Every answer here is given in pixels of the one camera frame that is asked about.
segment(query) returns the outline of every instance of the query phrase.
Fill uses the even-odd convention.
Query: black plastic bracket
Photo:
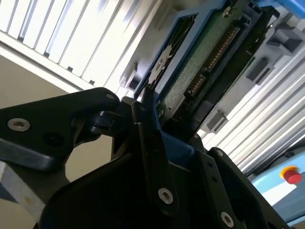
[[[145,104],[153,104],[153,97],[146,93]],[[179,199],[174,185],[170,165],[166,157],[166,151],[163,144],[163,138],[159,130],[155,130],[151,119],[152,109],[144,107],[140,102],[132,104],[132,115],[135,123],[134,143],[140,143],[135,151],[141,153],[141,161],[145,174],[146,192],[152,205],[156,205],[162,213],[168,216],[174,216],[179,208]],[[173,201],[170,204],[164,203],[159,196],[159,190],[165,188],[170,191]]]
[[[247,229],[289,228],[224,151],[214,147],[208,155],[216,162],[236,217]]]
[[[40,171],[58,170],[79,142],[99,137],[93,133],[92,138],[90,130],[88,135],[83,133],[88,117],[101,111],[114,112],[119,102],[110,90],[95,88],[1,109],[0,160]],[[26,120],[29,128],[12,130],[9,121],[14,118]]]
[[[205,196],[209,202],[211,215],[214,217],[213,221],[217,224],[216,228],[243,229],[244,226],[233,212],[215,160],[200,151],[196,151],[195,154],[196,164],[205,187]]]

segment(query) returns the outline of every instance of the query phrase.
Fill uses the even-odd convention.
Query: metal vent
[[[161,2],[2,0],[0,41],[80,90],[104,86],[125,95],[120,76]]]
[[[285,36],[289,34],[299,42],[294,42],[289,52],[284,52],[280,45],[270,47],[270,42],[262,46],[257,52],[257,62],[253,62],[257,74],[252,71],[248,76],[241,76],[233,86],[235,89],[228,91],[218,104],[218,109],[227,110],[228,122],[218,132],[211,133],[204,128],[198,132],[207,149],[221,148],[245,173],[262,162],[272,161],[305,137],[305,32],[300,27],[302,23],[300,21],[298,27],[281,25],[275,29],[273,37],[284,29]]]

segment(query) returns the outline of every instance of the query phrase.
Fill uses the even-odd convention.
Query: black mount
[[[152,124],[153,91],[142,102],[104,88],[0,110],[0,160],[43,172],[62,168],[73,148],[113,136],[112,160],[53,195],[49,228],[289,228],[220,149],[196,135],[189,169],[169,162]],[[8,122],[30,123],[24,132]]]

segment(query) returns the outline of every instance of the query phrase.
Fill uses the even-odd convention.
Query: gray plastic part
[[[255,174],[250,174],[247,178],[248,180],[250,180],[251,182],[256,178],[257,176]]]
[[[279,25],[267,45],[275,51],[281,51],[282,55],[293,56],[305,40],[303,34],[297,27],[287,24]]]
[[[218,131],[228,122],[228,119],[225,115],[220,111],[214,111],[213,114],[210,116],[210,119],[207,120],[205,131],[208,133],[217,134]]]
[[[261,85],[267,76],[274,70],[274,66],[268,62],[266,58],[262,58],[247,75],[247,78],[257,85]]]
[[[276,28],[270,27],[266,33],[266,39],[254,54],[249,66],[231,85],[221,101],[208,115],[201,130],[206,133],[216,134],[227,122],[221,123],[220,128],[215,130],[215,127],[220,122],[214,121],[215,112],[222,111],[222,114],[230,114],[254,86],[263,85],[265,79],[275,69],[276,63],[284,56],[294,56],[304,45],[304,41],[305,34],[297,27],[291,27],[287,24],[280,24]]]
[[[300,22],[297,25],[297,28],[300,31],[305,32],[305,19],[300,20]]]
[[[280,158],[276,159],[270,165],[270,168],[276,167],[277,165],[280,165],[281,163],[284,163],[286,160],[290,159],[290,157],[285,156],[287,152],[293,153],[294,154],[293,156],[296,156],[304,151],[305,151],[305,147],[296,148],[294,150],[287,150],[285,153],[283,153],[283,155]]]

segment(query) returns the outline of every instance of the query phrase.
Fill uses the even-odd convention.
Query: blue panel
[[[285,181],[280,177],[280,173],[285,167],[288,166],[298,167],[299,173],[305,172],[305,152],[302,152],[289,160],[286,160],[280,165],[263,172],[252,181],[252,184],[260,193],[264,193]]]
[[[280,173],[288,166],[298,167],[302,180],[296,184],[296,189],[275,203],[273,208],[286,223],[292,226],[305,220],[305,151],[263,172],[252,181],[252,184],[262,194],[285,182],[280,178]]]
[[[194,155],[194,148],[165,132],[162,132],[162,137],[167,159],[176,165],[187,168]]]
[[[155,57],[151,66],[147,69],[143,79],[141,80],[138,87],[136,88],[135,93],[134,93],[134,98],[138,98],[138,96],[140,95],[145,82],[148,80],[150,71],[152,70],[152,68],[154,67],[155,63],[157,62],[159,56],[161,55],[162,50],[164,49],[165,44],[167,43],[168,39],[170,38],[170,35],[171,35],[173,29],[175,28],[175,25],[178,22],[178,20],[183,17],[197,15],[192,28],[190,29],[189,33],[185,37],[185,40],[181,44],[179,50],[173,57],[171,64],[166,69],[164,75],[162,76],[160,82],[158,83],[158,85],[156,87],[156,92],[158,94],[161,94],[163,92],[163,89],[166,88],[166,86],[168,86],[171,83],[171,81],[173,79],[173,75],[178,70],[179,66],[181,65],[181,63],[185,59],[186,55],[190,51],[192,45],[196,41],[197,37],[199,36],[201,30],[205,26],[206,22],[208,21],[209,17],[211,16],[211,14],[215,10],[221,9],[225,2],[226,2],[226,0],[210,0],[198,8],[183,10],[183,11],[180,11],[177,13],[176,21],[171,29],[171,32],[169,33],[168,37],[166,38],[165,42],[163,43],[163,45],[159,51],[159,53]]]
[[[259,6],[278,6],[281,4],[287,10],[299,18],[305,18],[305,1],[304,0],[256,0]]]
[[[274,204],[273,208],[287,223],[305,215],[305,173],[296,189]]]

